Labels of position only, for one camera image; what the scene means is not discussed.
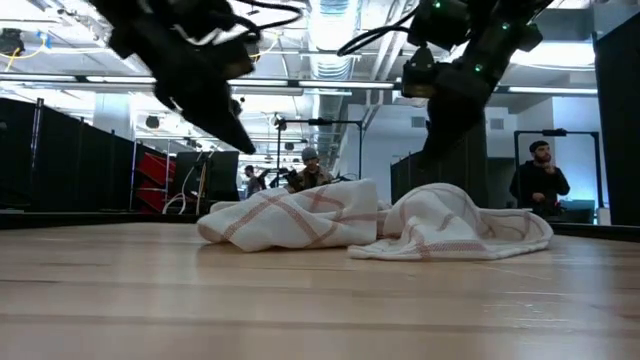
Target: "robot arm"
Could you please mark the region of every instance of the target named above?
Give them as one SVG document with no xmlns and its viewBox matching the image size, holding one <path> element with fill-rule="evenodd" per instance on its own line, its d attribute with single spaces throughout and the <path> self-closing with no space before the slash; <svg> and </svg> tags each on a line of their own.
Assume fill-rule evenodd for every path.
<svg viewBox="0 0 640 360">
<path fill-rule="evenodd" d="M 256 7 L 293 12 L 295 17 L 258 26 L 233 13 L 226 0 L 90 0 L 111 23 L 109 46 L 122 58 L 137 54 L 156 78 L 155 95 L 185 120 L 245 153 L 255 153 L 238 121 L 241 107 L 231 98 L 227 80 L 254 70 L 246 47 L 264 29 L 298 20 L 298 8 L 236 0 Z M 247 30 L 214 44 L 220 31 L 236 25 Z"/>
<path fill-rule="evenodd" d="M 350 54 L 388 31 L 408 33 L 408 42 L 418 50 L 403 67 L 402 95 L 430 99 L 431 126 L 423 160 L 439 159 L 484 120 L 484 107 L 513 53 L 530 51 L 542 41 L 532 20 L 551 2 L 421 0 L 397 23 L 354 38 L 338 55 Z M 402 27 L 411 16 L 411 26 Z M 434 61 L 428 43 L 448 51 L 464 43 L 467 46 L 462 56 L 446 63 Z"/>
</svg>

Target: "metal stand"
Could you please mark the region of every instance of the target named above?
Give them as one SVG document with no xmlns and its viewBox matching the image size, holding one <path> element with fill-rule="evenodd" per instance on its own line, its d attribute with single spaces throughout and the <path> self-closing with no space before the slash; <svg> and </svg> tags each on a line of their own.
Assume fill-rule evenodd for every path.
<svg viewBox="0 0 640 360">
<path fill-rule="evenodd" d="M 333 124 L 354 124 L 358 126 L 358 179 L 362 179 L 362 135 L 363 135 L 363 122 L 362 120 L 324 120 L 324 119 L 311 119 L 311 120 L 286 120 L 281 119 L 276 123 L 278 130 L 278 149 L 276 153 L 276 168 L 280 169 L 280 145 L 282 143 L 282 132 L 286 129 L 286 124 L 309 124 L 314 126 L 329 126 Z M 276 178 L 276 184 L 280 185 L 279 177 Z"/>
<path fill-rule="evenodd" d="M 82 136 L 84 134 L 84 127 L 86 126 L 84 122 L 84 117 L 80 118 L 80 126 L 78 126 L 78 147 L 76 150 L 76 177 L 74 183 L 73 190 L 73 203 L 74 206 L 78 206 L 80 202 L 80 167 L 82 165 Z"/>
<path fill-rule="evenodd" d="M 169 202 L 169 167 L 171 164 L 171 140 L 167 139 L 167 171 L 164 175 L 164 203 L 167 204 Z"/>
<path fill-rule="evenodd" d="M 138 153 L 138 145 L 142 146 L 142 144 L 138 143 L 138 140 L 133 139 L 133 151 L 131 156 L 131 182 L 129 187 L 129 211 L 133 210 L 133 195 L 135 193 L 135 179 L 136 179 L 136 156 Z"/>
<path fill-rule="evenodd" d="M 513 145 L 515 147 L 516 176 L 518 184 L 518 203 L 521 203 L 520 189 L 520 134 L 540 134 L 548 137 L 565 137 L 567 135 L 590 135 L 593 137 L 593 144 L 596 153 L 596 188 L 598 191 L 598 208 L 604 207 L 604 197 L 602 195 L 602 169 L 600 168 L 600 133 L 598 131 L 566 131 L 566 130 L 527 130 L 513 132 Z"/>
<path fill-rule="evenodd" d="M 107 188 L 107 206 L 109 209 L 114 208 L 113 203 L 113 187 L 114 187 L 114 167 L 116 161 L 116 131 L 111 130 L 111 138 L 109 139 L 109 185 Z"/>
<path fill-rule="evenodd" d="M 31 128 L 31 166 L 29 169 L 29 193 L 33 196 L 35 182 L 37 181 L 38 147 L 40 144 L 40 126 L 42 121 L 42 109 L 44 108 L 44 99 L 38 98 L 36 101 L 35 111 L 33 112 L 33 126 Z"/>
</svg>

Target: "towel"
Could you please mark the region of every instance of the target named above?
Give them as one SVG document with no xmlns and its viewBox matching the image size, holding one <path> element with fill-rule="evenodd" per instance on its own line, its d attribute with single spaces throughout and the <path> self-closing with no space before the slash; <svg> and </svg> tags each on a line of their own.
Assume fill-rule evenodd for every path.
<svg viewBox="0 0 640 360">
<path fill-rule="evenodd" d="M 480 209 L 450 184 L 418 187 L 391 206 L 378 201 L 371 180 L 220 202 L 197 227 L 206 240 L 246 252 L 348 246 L 355 259 L 404 261 L 501 259 L 545 249 L 553 235 L 534 214 Z"/>
</svg>

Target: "black partition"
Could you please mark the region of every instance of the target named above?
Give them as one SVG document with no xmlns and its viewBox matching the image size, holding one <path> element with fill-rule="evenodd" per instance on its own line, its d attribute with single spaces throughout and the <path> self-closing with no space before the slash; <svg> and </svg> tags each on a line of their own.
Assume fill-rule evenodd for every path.
<svg viewBox="0 0 640 360">
<path fill-rule="evenodd" d="M 640 13 L 595 43 L 613 225 L 640 226 Z"/>
<path fill-rule="evenodd" d="M 395 203 L 412 189 L 444 182 L 460 187 L 476 205 L 487 207 L 487 143 L 485 124 L 478 124 L 440 161 L 419 166 L 422 152 L 391 165 L 391 199 Z"/>
<path fill-rule="evenodd" d="M 132 141 L 46 106 L 9 99 L 0 99 L 0 123 L 6 128 L 0 133 L 0 209 L 129 209 Z M 145 152 L 165 156 L 139 147 L 136 158 Z"/>
</svg>

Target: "black jacket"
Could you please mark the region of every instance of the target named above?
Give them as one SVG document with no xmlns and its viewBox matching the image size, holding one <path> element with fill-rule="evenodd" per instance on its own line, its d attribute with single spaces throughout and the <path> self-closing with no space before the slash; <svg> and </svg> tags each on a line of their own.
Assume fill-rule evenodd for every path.
<svg viewBox="0 0 640 360">
<path fill-rule="evenodd" d="M 548 174 L 543 168 L 535 166 L 533 161 L 527 161 L 518 169 L 519 171 L 513 174 L 509 187 L 511 195 L 518 199 L 518 207 L 530 208 L 538 205 L 533 201 L 534 193 L 542 193 L 547 204 L 555 204 L 558 201 L 558 195 L 569 193 L 569 183 L 559 168 L 556 168 L 555 174 Z M 520 177 L 520 194 L 518 194 L 518 177 Z"/>
</svg>

